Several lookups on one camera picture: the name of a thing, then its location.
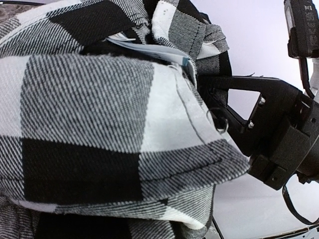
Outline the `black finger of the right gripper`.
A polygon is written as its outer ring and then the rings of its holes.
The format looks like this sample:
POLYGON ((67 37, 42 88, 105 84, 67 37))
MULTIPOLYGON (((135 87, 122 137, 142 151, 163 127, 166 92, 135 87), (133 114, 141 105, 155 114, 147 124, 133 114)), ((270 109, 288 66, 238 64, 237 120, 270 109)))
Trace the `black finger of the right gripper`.
POLYGON ((217 90, 227 93, 230 89, 259 92, 259 100, 265 99, 263 104, 259 101, 255 103, 251 117, 284 117, 287 115, 286 84, 275 78, 202 75, 199 77, 198 92, 212 117, 239 117, 227 106, 228 97, 217 96, 217 90))

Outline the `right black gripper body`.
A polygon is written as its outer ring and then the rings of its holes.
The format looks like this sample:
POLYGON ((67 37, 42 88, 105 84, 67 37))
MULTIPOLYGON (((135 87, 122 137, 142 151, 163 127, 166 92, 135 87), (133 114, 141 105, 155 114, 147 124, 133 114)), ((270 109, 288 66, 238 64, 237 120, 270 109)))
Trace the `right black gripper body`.
POLYGON ((267 148, 251 157, 249 174, 279 190, 297 174, 302 184, 319 180, 319 104, 305 95, 284 116, 267 148))

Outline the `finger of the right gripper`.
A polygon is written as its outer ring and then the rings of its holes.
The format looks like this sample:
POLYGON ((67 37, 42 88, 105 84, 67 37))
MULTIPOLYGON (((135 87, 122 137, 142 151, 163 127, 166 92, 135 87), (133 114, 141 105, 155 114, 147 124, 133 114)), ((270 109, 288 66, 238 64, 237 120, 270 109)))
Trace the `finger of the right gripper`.
POLYGON ((258 149, 257 121, 259 92, 200 87, 199 94, 213 116, 216 127, 225 129, 239 149, 258 149))

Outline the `black white plaid shirt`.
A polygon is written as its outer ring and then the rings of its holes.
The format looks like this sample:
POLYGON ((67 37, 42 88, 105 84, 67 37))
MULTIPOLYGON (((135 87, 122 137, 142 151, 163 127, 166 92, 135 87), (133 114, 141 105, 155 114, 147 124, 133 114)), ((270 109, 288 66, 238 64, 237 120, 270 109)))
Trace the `black white plaid shirt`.
POLYGON ((0 236, 202 239, 247 159, 201 76, 231 74, 189 0, 61 0, 0 25, 0 236))

